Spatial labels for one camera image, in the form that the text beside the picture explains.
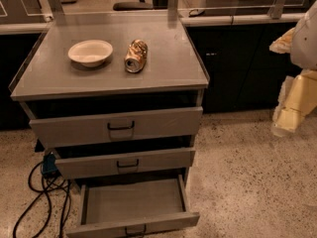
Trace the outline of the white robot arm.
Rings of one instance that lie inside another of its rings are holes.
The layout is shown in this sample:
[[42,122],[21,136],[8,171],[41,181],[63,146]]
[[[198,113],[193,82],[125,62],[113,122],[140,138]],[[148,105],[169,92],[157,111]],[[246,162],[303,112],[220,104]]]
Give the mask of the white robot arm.
[[272,134],[283,137],[294,133],[317,107],[317,2],[269,49],[277,54],[290,54],[291,62],[301,68],[295,77],[285,78],[272,116]]

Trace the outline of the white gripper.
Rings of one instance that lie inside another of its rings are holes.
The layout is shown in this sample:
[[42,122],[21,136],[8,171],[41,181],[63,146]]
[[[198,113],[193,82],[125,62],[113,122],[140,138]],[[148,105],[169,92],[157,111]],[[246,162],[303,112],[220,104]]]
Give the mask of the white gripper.
[[[271,52],[289,54],[294,28],[285,32],[269,46]],[[317,71],[303,70],[295,78],[287,76],[281,85],[278,105],[272,115],[270,131],[274,136],[284,137],[294,133],[302,121],[317,107]]]

